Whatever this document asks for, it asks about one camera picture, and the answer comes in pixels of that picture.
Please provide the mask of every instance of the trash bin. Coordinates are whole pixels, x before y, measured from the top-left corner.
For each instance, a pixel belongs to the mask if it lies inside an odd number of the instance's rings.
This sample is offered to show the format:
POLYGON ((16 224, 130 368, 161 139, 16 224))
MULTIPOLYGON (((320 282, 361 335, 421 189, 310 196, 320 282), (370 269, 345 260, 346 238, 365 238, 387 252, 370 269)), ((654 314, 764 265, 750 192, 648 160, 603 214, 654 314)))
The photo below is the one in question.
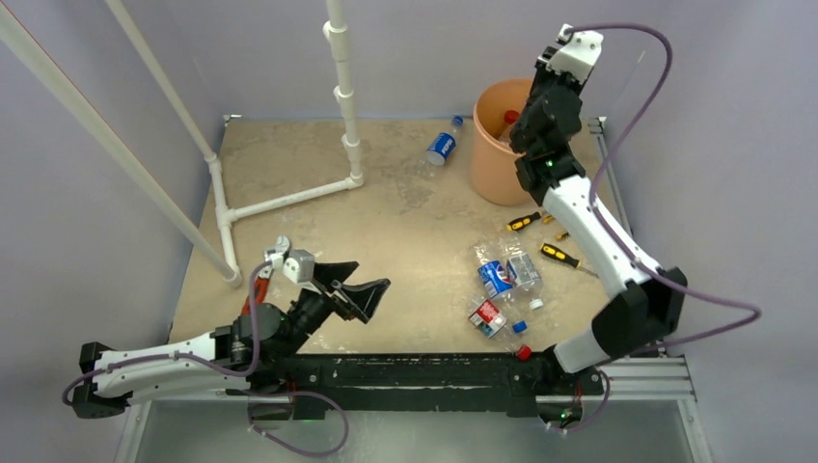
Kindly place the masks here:
POLYGON ((521 111, 529 96, 530 79, 508 79, 486 89, 475 105, 472 186, 494 204, 519 205, 532 200, 517 181, 514 161, 520 156, 497 141, 509 109, 521 111))

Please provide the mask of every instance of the pipe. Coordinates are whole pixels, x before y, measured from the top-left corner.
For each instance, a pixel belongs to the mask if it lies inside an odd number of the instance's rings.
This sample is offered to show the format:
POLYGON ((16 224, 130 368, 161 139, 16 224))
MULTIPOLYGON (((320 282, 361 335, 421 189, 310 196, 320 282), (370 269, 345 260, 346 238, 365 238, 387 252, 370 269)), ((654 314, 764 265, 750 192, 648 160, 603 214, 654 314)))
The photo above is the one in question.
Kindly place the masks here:
POLYGON ((346 157, 349 159, 349 178, 356 186, 364 184, 364 172, 361 169, 361 139, 358 137, 358 126, 355 120, 356 109, 354 91, 352 90, 352 68, 349 63, 349 28, 343 20, 341 0, 327 0, 327 11, 330 20, 324 24, 324 37, 330 43, 333 60, 335 60, 338 86, 333 90, 335 99, 341 107, 345 132, 341 138, 346 157))
POLYGON ((266 212, 268 210, 284 207, 285 205, 301 203, 303 201, 311 200, 319 196, 329 195, 343 190, 351 190, 359 186, 361 186, 361 183, 356 183, 355 180, 348 177, 341 181, 336 181, 334 183, 329 183, 327 185, 318 186, 316 188, 304 190, 302 192, 294 193, 292 195, 282 196, 281 198, 276 198, 275 200, 265 201, 263 203, 233 209, 232 210, 233 220, 242 219, 244 217, 259 214, 261 212, 266 212))
POLYGON ((94 106, 74 86, 3 2, 0 2, 0 41, 5 43, 12 53, 42 82, 43 86, 63 103, 82 126, 108 151, 108 154, 117 161, 125 173, 145 191, 165 216, 193 243, 193 246, 204 254, 225 280, 240 283, 241 277, 237 274, 238 272, 231 268, 210 246, 196 225, 156 183, 156 180, 114 132, 114 129, 99 115, 94 106))
POLYGON ((202 152, 204 161, 207 162, 207 168, 210 170, 210 176, 212 177, 213 197, 216 203, 216 223, 218 224, 219 234, 222 239, 222 249, 224 251, 225 260, 235 272, 234 277, 228 279, 228 283, 236 287, 240 284, 241 277, 239 275, 238 263, 235 259, 235 249, 232 245, 231 221, 227 218, 229 209, 225 197, 224 183, 222 182, 222 163, 219 161, 216 153, 210 148, 210 144, 205 139, 199 127, 193 121, 193 117, 190 115, 190 112, 188 112, 184 102, 182 102, 176 88, 174 88, 174 85, 159 64, 156 56, 153 55, 148 42, 145 40, 145 36, 139 31, 139 27, 133 21, 122 0, 105 0, 105 3, 120 23, 125 35, 130 40, 134 49, 136 49, 139 57, 142 58, 143 63, 145 63, 145 66, 150 71, 150 75, 153 76, 153 79, 162 90, 162 93, 168 98, 168 101, 171 103, 171 106, 173 106, 174 111, 176 111, 191 138, 193 138, 199 151, 202 152))

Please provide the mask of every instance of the red bottle cap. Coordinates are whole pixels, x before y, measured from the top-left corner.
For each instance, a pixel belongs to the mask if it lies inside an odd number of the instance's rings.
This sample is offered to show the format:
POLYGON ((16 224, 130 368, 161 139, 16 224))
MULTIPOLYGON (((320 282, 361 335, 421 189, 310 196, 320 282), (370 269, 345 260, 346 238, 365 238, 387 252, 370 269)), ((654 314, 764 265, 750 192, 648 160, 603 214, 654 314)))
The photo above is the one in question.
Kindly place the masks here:
POLYGON ((532 355, 532 349, 527 345, 523 344, 523 346, 520 347, 520 350, 518 350, 515 355, 517 356, 518 359, 526 361, 532 355))
POLYGON ((516 123, 518 119, 520 119, 520 113, 517 111, 508 110, 505 111, 505 114, 503 115, 503 120, 505 123, 516 123))

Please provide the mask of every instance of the yellow and black screwdriver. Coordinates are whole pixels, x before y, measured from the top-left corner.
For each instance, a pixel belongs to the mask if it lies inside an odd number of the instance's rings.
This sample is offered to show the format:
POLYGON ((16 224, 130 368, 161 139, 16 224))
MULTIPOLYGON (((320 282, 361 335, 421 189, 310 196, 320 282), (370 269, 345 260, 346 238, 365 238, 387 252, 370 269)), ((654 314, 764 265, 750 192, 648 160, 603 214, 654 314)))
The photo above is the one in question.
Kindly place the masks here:
POLYGON ((542 253, 542 255, 548 259, 553 259, 556 260, 557 262, 567 263, 568 265, 578 270, 583 270, 588 275, 592 275, 598 278, 598 276, 595 273, 583 267, 579 259, 572 258, 568 254, 566 254, 565 251, 563 251, 562 249, 558 248, 553 244, 543 243, 542 248, 540 248, 539 252, 542 253))
POLYGON ((518 232, 524 229, 525 227, 531 225, 533 221, 539 220, 540 217, 542 217, 542 214, 540 214, 539 211, 537 211, 534 214, 516 218, 511 222, 508 222, 508 225, 506 225, 505 227, 512 232, 518 232))

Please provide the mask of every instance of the white wall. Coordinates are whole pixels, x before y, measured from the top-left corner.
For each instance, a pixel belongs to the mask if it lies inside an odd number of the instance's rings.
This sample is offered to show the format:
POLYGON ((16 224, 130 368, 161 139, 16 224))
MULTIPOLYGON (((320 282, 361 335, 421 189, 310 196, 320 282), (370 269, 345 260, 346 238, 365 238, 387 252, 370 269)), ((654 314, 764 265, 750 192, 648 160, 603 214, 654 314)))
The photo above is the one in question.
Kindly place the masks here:
MULTIPOLYGON (((816 14, 805 0, 674 5, 661 23, 674 68, 615 165, 645 249, 679 265, 691 286, 765 310, 750 327, 684 347, 721 462, 818 458, 816 14)), ((649 47, 613 107, 609 140, 663 57, 649 47)), ((680 333, 736 316, 688 299, 680 333)))
MULTIPOLYGON (((222 114, 337 118, 335 66, 321 33, 323 0, 174 0, 168 9, 222 114)), ((129 1, 129 6, 140 2, 129 1)), ((471 114, 480 92, 531 77, 559 27, 603 20, 655 24, 668 0, 349 0, 353 87, 363 117, 471 114)), ((140 27, 149 21, 140 20, 140 27)), ((154 46, 164 43, 149 37, 154 46)), ((606 43, 585 95, 605 114, 645 38, 606 43)))
MULTIPOLYGON (((104 5, 4 1, 198 221, 205 164, 104 5)), ((2 459, 110 462, 123 421, 79 421, 60 392, 83 342, 166 339, 191 247, 2 43, 0 68, 2 459)))

